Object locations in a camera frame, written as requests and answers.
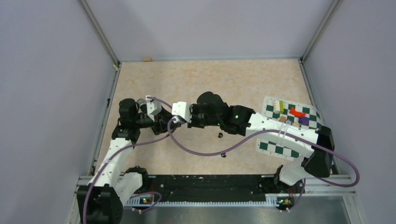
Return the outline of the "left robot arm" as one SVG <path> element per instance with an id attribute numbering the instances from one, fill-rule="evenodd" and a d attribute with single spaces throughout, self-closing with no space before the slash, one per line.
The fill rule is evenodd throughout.
<path id="1" fill-rule="evenodd" d="M 151 128 L 156 135 L 166 132 L 162 127 L 172 114 L 164 106 L 171 108 L 170 104 L 152 96 L 119 102 L 119 118 L 107 154 L 89 183 L 80 186 L 76 193 L 81 223 L 118 224 L 134 192 L 144 193 L 149 189 L 150 181 L 142 173 L 120 175 L 135 147 L 155 143 L 153 140 L 138 143 L 141 129 Z"/>

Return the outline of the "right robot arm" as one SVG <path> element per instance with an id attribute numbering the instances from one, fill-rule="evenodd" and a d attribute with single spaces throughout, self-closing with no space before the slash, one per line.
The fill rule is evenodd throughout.
<path id="1" fill-rule="evenodd" d="M 282 165 L 276 173 L 274 187 L 279 192 L 287 192 L 310 175 L 330 176 L 334 141 L 331 129 L 326 126 L 314 130 L 287 125 L 251 108 L 228 105 L 211 91 L 201 94 L 188 111 L 191 117 L 188 127 L 218 126 L 228 134 L 266 139 L 298 152 L 298 158 Z"/>

